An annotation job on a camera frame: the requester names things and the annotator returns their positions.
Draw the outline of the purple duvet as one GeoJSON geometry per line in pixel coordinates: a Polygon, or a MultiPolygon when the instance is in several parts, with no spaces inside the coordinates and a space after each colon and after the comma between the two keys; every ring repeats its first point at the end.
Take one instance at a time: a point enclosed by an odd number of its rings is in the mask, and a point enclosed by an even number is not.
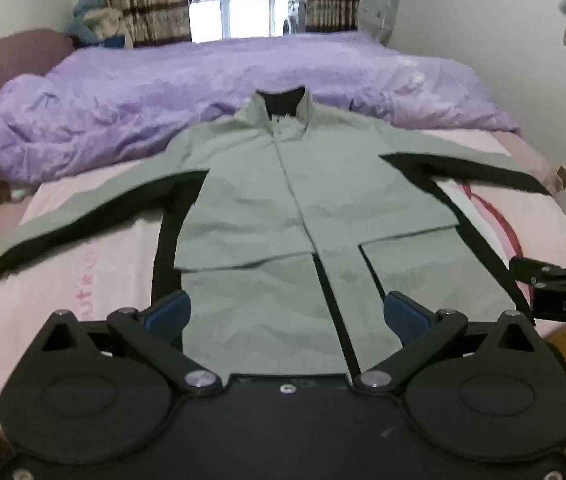
{"type": "Polygon", "coordinates": [[[468,66],[402,54],[364,32],[85,48],[0,89],[0,180],[34,185],[153,155],[257,91],[298,87],[404,129],[518,128],[468,66]]]}

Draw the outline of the pink patterned blanket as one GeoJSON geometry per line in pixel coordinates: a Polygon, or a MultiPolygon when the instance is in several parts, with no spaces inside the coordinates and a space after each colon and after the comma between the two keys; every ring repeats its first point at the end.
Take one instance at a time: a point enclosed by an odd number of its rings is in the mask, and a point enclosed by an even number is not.
{"type": "MultiPolygon", "coordinates": [[[[513,159],[486,133],[423,133],[513,159]]],[[[95,170],[44,186],[18,229],[57,209],[72,196],[94,190],[139,163],[95,170]]],[[[441,180],[440,187],[506,266],[515,255],[566,266],[566,217],[545,187],[539,194],[478,181],[441,180]]],[[[163,294],[153,287],[153,248],[158,242],[162,218],[158,209],[143,211],[118,226],[55,247],[17,269],[0,273],[0,391],[34,335],[54,311],[69,310],[81,321],[100,321],[121,307],[145,307],[183,290],[163,294]]]]}

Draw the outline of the grey green black jacket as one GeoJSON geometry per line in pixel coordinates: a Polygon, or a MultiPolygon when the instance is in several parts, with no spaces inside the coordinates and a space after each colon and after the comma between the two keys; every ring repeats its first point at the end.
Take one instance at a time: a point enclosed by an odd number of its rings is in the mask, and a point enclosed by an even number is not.
{"type": "Polygon", "coordinates": [[[189,294],[189,358],[221,377],[358,375],[400,348],[387,292],[478,322],[527,306],[441,180],[544,192],[507,155],[322,105],[305,88],[258,92],[25,223],[0,273],[158,209],[153,287],[189,294]]]}

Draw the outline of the pile of plush toys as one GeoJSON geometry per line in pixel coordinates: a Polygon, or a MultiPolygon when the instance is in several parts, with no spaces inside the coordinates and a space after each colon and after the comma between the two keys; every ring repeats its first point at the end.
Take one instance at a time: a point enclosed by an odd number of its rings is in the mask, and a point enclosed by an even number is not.
{"type": "Polygon", "coordinates": [[[103,0],[78,0],[72,10],[67,35],[77,47],[133,48],[122,12],[103,0]]]}

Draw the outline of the brass wall socket plate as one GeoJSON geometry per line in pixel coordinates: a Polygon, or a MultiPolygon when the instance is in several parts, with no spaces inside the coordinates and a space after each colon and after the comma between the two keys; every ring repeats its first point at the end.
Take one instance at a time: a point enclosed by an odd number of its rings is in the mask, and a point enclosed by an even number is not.
{"type": "Polygon", "coordinates": [[[556,187],[559,191],[566,190],[566,168],[564,166],[556,170],[556,187]]]}

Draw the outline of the maroon headboard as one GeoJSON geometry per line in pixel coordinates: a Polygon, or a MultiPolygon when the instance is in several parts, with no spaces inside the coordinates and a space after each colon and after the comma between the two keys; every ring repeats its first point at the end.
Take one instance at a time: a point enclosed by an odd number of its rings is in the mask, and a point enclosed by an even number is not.
{"type": "Polygon", "coordinates": [[[52,29],[31,29],[0,38],[0,89],[23,74],[44,76],[73,53],[71,38],[52,29]]]}

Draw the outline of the covered standing fan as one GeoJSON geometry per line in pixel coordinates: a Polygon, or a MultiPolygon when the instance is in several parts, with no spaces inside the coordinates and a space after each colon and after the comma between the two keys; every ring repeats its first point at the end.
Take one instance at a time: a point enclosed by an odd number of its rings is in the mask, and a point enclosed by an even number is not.
{"type": "Polygon", "coordinates": [[[359,0],[358,29],[388,47],[397,20],[398,6],[399,0],[359,0]]]}

